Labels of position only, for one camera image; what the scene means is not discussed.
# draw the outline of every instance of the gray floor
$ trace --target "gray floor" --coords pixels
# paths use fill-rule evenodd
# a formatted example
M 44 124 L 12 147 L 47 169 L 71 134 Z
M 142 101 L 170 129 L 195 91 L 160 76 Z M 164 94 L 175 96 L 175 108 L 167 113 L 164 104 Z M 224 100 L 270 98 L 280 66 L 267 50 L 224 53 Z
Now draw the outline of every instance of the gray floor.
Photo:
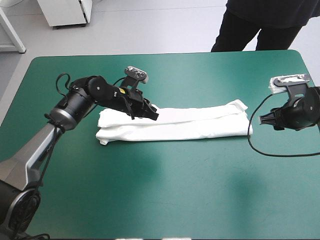
M 38 56 L 196 53 L 210 51 L 226 0 L 93 0 L 86 27 L 49 27 L 37 0 L 4 8 L 23 41 L 25 54 L 0 53 L 0 123 Z M 299 51 L 320 84 L 320 18 L 311 19 L 291 49 Z M 255 49 L 252 40 L 246 51 Z

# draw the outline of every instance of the black pants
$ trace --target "black pants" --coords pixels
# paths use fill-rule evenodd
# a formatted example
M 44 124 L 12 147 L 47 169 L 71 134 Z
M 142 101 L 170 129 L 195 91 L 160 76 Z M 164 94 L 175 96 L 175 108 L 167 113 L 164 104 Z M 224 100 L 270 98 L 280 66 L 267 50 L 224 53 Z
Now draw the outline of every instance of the black pants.
M 289 28 L 261 27 L 243 20 L 228 10 L 223 15 L 219 36 L 211 52 L 242 51 L 259 32 L 255 50 L 286 50 L 294 41 L 301 26 Z

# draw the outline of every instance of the folded cloth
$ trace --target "folded cloth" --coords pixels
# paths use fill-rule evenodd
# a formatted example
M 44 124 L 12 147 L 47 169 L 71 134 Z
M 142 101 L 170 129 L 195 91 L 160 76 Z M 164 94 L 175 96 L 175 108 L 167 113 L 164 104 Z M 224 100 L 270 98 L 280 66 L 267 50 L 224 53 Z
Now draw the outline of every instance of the folded cloth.
M 249 121 L 240 100 L 206 108 L 157 108 L 157 121 L 131 120 L 127 114 L 106 108 L 100 112 L 96 138 L 102 145 L 110 141 L 165 141 L 247 135 Z

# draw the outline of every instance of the black wire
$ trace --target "black wire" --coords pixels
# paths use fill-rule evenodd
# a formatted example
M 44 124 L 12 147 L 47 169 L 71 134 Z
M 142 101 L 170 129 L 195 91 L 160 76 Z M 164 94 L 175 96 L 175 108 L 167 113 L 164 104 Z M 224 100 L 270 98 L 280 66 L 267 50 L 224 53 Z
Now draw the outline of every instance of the black wire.
M 64 86 L 65 86 L 66 89 L 69 90 L 68 83 L 70 82 L 71 77 L 70 77 L 70 75 L 69 75 L 68 73 L 66 73 L 66 72 L 61 73 L 61 74 L 56 78 L 56 80 L 55 80 L 55 88 L 56 88 L 56 91 L 57 91 L 59 94 L 61 94 L 62 96 L 64 96 L 65 102 L 67 103 L 67 102 L 68 102 L 68 97 L 67 97 L 67 95 L 65 95 L 63 92 L 61 92 L 60 89 L 59 89 L 59 87 L 58 87 L 58 81 L 59 81 L 63 76 L 65 76 L 65 75 L 67 75 L 68 78 L 67 78 Z
M 122 78 L 118 79 L 117 81 L 115 81 L 115 83 L 113 84 L 113 86 L 116 85 L 119 81 L 121 81 L 122 79 L 125 79 L 125 78 L 126 78 L 126 77 L 122 77 Z
M 250 141 L 250 126 L 251 126 L 251 122 L 252 119 L 254 118 L 256 112 L 261 108 L 261 106 L 265 103 L 265 101 L 270 98 L 271 96 L 273 96 L 272 94 L 270 94 L 269 96 L 267 96 L 261 103 L 260 105 L 253 111 L 251 117 L 250 117 L 250 121 L 249 121 L 249 126 L 248 126 L 248 131 L 247 131 L 247 139 L 248 139 L 248 143 L 250 145 L 250 147 L 255 150 L 257 153 L 268 156 L 268 157 L 279 157 L 279 158 L 297 158 L 297 157 L 311 157 L 311 156 L 316 156 L 316 155 L 320 155 L 320 152 L 315 152 L 315 153 L 307 153 L 307 154 L 285 154 L 285 155 L 281 155 L 281 154 L 269 154 L 269 153 L 265 153 L 263 151 L 260 151 L 258 149 L 256 149 L 251 141 Z
M 12 237 L 11 237 L 12 240 L 14 240 L 14 239 L 16 238 L 16 236 L 17 236 L 17 234 L 18 234 L 18 231 L 19 231 L 22 223 L 24 222 L 24 220 L 25 220 L 25 218 L 26 218 L 26 216 L 27 216 L 28 208 L 30 207 L 30 205 L 31 205 L 31 203 L 32 203 L 32 199 L 35 197 L 36 193 L 39 192 L 38 189 L 39 189 L 39 187 L 40 187 L 40 185 L 41 185 L 41 183 L 42 183 L 42 180 L 43 180 L 43 178 L 44 178 L 44 175 L 45 175 L 46 170 L 47 170 L 48 165 L 49 165 L 49 161 L 50 161 L 51 155 L 52 155 L 52 153 L 53 153 L 53 151 L 54 151 L 54 147 L 55 147 L 55 145 L 56 145 L 56 143 L 57 143 L 57 140 L 58 140 L 57 136 L 58 136 L 58 127 L 57 127 L 57 126 L 54 126 L 53 138 L 52 138 L 52 141 L 51 141 L 51 145 L 50 145 L 50 147 L 49 147 L 48 157 L 47 157 L 47 159 L 46 159 L 44 168 L 43 168 L 43 170 L 42 170 L 42 172 L 41 172 L 41 176 L 40 176 L 40 178 L 39 178 L 39 180 L 38 180 L 38 182 L 37 182 L 37 184 L 36 184 L 36 187 L 35 187 L 35 189 L 34 189 L 34 191 L 33 191 L 33 193 L 32 193 L 32 196 L 31 196 L 31 198 L 30 198 L 30 200 L 29 200 L 29 202 L 28 202 L 28 204 L 27 204 L 27 206 L 26 206 L 26 208 L 25 208 L 25 210 L 24 210 L 24 213 L 23 213 L 23 215 L 22 215 L 21 221 L 20 221 L 19 225 L 17 226 L 17 228 L 16 228 L 16 229 L 14 230 L 14 232 L 13 232 L 13 235 L 12 235 Z
M 132 108 L 131 108 L 131 106 L 129 105 L 127 99 L 126 99 L 124 96 L 118 96 L 118 97 L 119 97 L 119 98 L 122 98 L 122 99 L 124 100 L 125 107 L 126 107 L 126 109 L 128 110 L 131 119 L 134 120 L 134 119 L 135 119 L 135 114 L 134 114 L 134 112 L 132 111 Z
M 22 238 L 21 240 L 38 240 L 39 238 L 43 239 L 43 237 L 46 237 L 47 240 L 50 240 L 50 235 L 47 233 L 25 237 L 25 238 Z

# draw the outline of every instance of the tabletop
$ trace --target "tabletop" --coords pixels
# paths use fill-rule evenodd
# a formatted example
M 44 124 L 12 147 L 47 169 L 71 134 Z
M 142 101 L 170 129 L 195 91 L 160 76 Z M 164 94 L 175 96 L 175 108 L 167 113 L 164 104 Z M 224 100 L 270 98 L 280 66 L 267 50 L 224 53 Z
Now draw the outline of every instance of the tabletop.
M 160 108 L 205 108 L 240 99 L 251 115 L 271 77 L 305 74 L 293 50 L 53 56 L 35 58 L 0 127 L 0 161 L 12 156 L 61 99 L 55 80 L 146 71 L 145 98 Z M 319 152 L 319 131 L 274 131 L 258 116 L 281 107 L 270 98 L 253 120 L 252 142 L 275 154 Z M 27 232 L 52 238 L 320 238 L 320 157 L 278 158 L 251 150 L 245 136 L 124 142 L 95 138 L 97 107 L 55 146 L 41 204 Z

